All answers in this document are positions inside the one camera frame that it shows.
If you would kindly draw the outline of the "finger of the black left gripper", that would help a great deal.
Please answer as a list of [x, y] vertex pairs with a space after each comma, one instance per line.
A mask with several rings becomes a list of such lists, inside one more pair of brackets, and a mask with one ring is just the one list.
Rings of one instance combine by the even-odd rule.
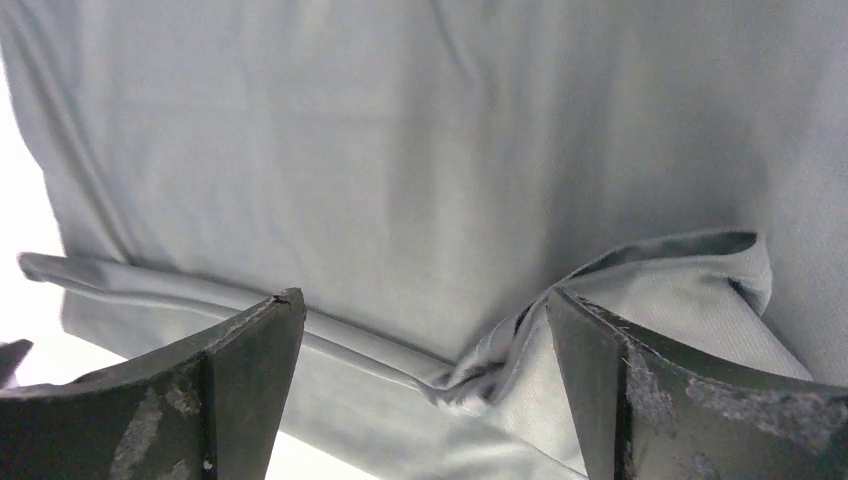
[[33, 343], [27, 339], [1, 343], [0, 384], [2, 388], [13, 388], [18, 385], [16, 380], [17, 369], [32, 347]]

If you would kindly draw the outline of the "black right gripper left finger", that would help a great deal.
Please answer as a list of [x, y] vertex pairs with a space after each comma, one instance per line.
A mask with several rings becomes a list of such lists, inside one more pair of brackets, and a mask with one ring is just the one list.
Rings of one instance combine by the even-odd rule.
[[304, 333], [287, 289], [64, 385], [1, 393], [5, 479], [261, 479]]

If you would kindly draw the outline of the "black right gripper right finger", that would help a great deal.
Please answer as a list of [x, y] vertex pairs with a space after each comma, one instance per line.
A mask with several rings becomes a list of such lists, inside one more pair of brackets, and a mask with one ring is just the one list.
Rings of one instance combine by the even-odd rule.
[[554, 348], [592, 479], [843, 479], [847, 391], [720, 359], [563, 289]]

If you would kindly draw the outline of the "dark grey t shirt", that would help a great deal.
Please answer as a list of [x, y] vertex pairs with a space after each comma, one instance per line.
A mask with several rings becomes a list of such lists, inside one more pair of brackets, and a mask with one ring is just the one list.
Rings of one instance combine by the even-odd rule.
[[558, 288], [847, 391], [843, 1], [5, 1], [1, 45], [64, 329], [299, 288], [279, 429], [372, 475], [592, 479]]

